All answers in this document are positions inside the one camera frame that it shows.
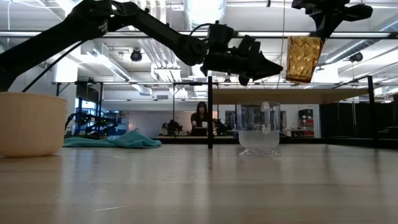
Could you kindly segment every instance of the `shelf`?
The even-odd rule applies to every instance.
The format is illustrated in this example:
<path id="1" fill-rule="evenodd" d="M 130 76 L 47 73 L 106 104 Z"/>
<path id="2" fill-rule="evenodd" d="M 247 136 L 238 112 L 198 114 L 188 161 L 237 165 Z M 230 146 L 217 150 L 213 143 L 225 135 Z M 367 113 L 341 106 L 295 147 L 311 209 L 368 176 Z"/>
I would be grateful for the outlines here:
<path id="1" fill-rule="evenodd" d="M 253 101 L 274 101 L 282 104 L 326 104 L 365 94 L 368 94 L 367 89 L 214 89 L 213 103 L 235 105 Z"/>

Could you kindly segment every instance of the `gold foil bag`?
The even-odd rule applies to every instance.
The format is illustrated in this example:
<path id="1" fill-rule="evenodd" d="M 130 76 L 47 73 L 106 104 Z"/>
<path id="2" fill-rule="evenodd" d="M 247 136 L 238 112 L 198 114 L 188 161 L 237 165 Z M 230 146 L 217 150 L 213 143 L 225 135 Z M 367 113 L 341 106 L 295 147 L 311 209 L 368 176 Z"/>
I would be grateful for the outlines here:
<path id="1" fill-rule="evenodd" d="M 321 55 L 323 42 L 319 37 L 289 37 L 286 80 L 310 83 Z"/>

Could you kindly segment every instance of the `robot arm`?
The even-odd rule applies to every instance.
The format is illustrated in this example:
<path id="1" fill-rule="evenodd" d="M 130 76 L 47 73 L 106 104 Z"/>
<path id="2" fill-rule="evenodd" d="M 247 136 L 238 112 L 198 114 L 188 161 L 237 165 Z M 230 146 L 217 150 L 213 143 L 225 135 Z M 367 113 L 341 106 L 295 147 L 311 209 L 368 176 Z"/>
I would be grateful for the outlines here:
<path id="1" fill-rule="evenodd" d="M 244 39 L 249 42 L 243 41 L 243 46 L 229 49 L 228 43 L 236 33 L 226 25 L 210 25 L 208 38 L 200 40 L 176 32 L 148 12 L 133 2 L 83 0 L 58 25 L 0 54 L 0 91 L 7 91 L 19 75 L 74 43 L 92 40 L 126 26 L 134 26 L 164 44 L 189 66 L 204 63 L 205 75 L 213 70 L 257 80 L 277 75 L 283 69 L 265 59 L 259 51 L 259 42 L 248 36 Z M 264 67 L 264 62 L 272 66 Z"/>

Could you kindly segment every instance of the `dark hair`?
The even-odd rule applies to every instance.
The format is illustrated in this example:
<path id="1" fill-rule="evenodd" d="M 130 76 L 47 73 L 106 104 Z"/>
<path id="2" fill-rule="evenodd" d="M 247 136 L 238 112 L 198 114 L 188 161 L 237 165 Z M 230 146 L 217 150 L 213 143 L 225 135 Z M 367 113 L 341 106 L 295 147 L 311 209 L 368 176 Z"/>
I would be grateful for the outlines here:
<path id="1" fill-rule="evenodd" d="M 199 108 L 204 108 L 205 109 L 205 112 L 203 113 L 203 117 L 207 118 L 207 105 L 206 105 L 206 103 L 203 102 L 203 101 L 198 103 L 198 106 L 197 106 L 197 119 L 200 119 Z"/>

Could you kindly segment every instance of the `black cable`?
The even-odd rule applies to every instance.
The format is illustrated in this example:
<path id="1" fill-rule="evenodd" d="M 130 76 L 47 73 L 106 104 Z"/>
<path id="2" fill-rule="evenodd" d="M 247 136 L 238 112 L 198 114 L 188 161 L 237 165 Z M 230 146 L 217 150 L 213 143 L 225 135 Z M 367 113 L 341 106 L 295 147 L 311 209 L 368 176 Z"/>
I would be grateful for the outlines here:
<path id="1" fill-rule="evenodd" d="M 191 31 L 191 33 L 190 33 L 189 35 L 192 35 L 196 30 L 198 30 L 198 29 L 201 28 L 201 27 L 210 26 L 210 25 L 211 25 L 211 23 L 200 24 L 199 26 L 195 27 L 194 30 Z"/>
<path id="2" fill-rule="evenodd" d="M 29 90 L 32 85 L 34 85 L 40 78 L 42 78 L 42 76 L 44 74 L 46 74 L 56 63 L 58 63 L 59 61 L 61 61 L 61 59 L 63 59 L 65 56 L 67 56 L 70 52 L 72 52 L 73 50 L 75 50 L 77 47 L 79 47 L 80 45 L 82 45 L 84 42 L 86 42 L 85 40 L 79 42 L 78 44 L 76 44 L 75 46 L 71 47 L 69 50 L 67 50 L 63 55 L 61 55 L 59 58 L 57 58 L 53 63 L 51 63 L 42 73 L 40 73 L 40 75 L 38 75 L 27 87 L 24 88 L 24 90 L 22 91 L 23 93 L 26 92 L 27 90 Z"/>

